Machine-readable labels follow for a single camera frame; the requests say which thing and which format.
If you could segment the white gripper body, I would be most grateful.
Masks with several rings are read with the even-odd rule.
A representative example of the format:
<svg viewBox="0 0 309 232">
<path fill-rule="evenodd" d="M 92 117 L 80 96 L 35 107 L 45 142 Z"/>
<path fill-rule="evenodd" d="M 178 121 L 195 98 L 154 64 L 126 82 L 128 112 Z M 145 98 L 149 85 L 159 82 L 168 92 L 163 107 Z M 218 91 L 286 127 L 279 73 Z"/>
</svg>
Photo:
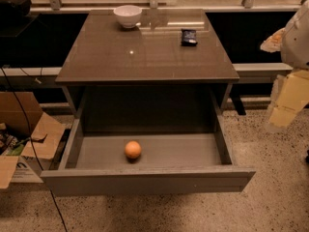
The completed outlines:
<svg viewBox="0 0 309 232">
<path fill-rule="evenodd" d="M 286 24 L 281 59 L 295 69 L 309 69 L 309 1 L 305 1 Z"/>
</svg>

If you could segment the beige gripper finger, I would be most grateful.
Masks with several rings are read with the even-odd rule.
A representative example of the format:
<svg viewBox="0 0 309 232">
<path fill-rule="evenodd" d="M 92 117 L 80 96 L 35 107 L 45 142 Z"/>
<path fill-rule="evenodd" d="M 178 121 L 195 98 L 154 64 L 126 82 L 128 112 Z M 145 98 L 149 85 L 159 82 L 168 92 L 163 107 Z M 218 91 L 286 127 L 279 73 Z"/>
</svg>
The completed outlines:
<svg viewBox="0 0 309 232">
<path fill-rule="evenodd" d="M 308 71 L 295 70 L 286 76 L 278 75 L 267 108 L 266 130 L 270 133 L 284 131 L 308 103 Z"/>
<path fill-rule="evenodd" d="M 260 45 L 260 49 L 265 52 L 273 53 L 277 52 L 281 48 L 282 37 L 285 32 L 284 28 L 277 30 L 271 36 L 269 36 L 265 41 Z"/>
</svg>

